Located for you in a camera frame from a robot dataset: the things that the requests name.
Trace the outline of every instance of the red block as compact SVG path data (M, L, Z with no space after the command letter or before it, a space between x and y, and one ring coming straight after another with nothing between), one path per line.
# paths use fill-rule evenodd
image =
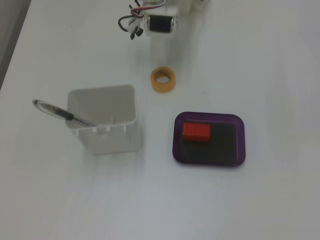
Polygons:
M187 142L207 143L211 136L211 126L205 123L185 122L183 124L183 140Z

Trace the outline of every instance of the white plastic cup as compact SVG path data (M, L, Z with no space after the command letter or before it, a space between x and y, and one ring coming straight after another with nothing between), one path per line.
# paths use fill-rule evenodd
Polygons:
M93 155L138 151L142 144L132 85L72 90L67 110L95 127L66 126Z

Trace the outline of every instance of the tape roll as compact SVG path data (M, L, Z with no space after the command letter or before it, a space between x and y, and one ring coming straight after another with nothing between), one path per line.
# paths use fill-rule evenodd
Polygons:
M157 82L157 79L161 77L167 77L169 81L166 83ZM167 93L171 91L176 86L175 72L166 66L156 68L151 73L151 85L152 88L158 93Z

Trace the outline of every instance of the wire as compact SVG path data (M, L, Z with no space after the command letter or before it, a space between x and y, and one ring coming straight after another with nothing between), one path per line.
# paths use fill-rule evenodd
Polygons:
M125 28L122 26L121 21L122 21L123 19L130 19L130 18L134 18L134 17L135 17L135 16L132 16L132 15L120 17L120 19L118 20L118 25L119 25L119 27L122 29L122 31L128 32L128 30L125 29Z
M143 18L143 15L138 14L138 11L143 11L143 10L150 10L150 9L157 9L165 5L167 0L163 0L163 3L158 4L158 5L150 5L150 6L139 6L131 9L131 14L137 18Z

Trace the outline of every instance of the black pen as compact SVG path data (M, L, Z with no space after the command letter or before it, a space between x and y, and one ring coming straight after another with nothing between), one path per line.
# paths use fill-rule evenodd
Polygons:
M39 109L41 112L44 112L46 114L49 114L53 117L56 117L56 118L60 118L60 119L65 119L65 120L68 120L68 121L72 121L72 122L75 122L81 126L84 126L84 127L87 127L87 128L91 128L91 127L96 127L97 125L92 123L92 122L89 122L87 120L84 120L83 118L81 117L78 117L78 116L75 116L73 115L72 113L60 108L60 107L57 107L57 106L54 106L54 105L51 105L45 101L41 101L41 100L32 100L32 103L33 105Z

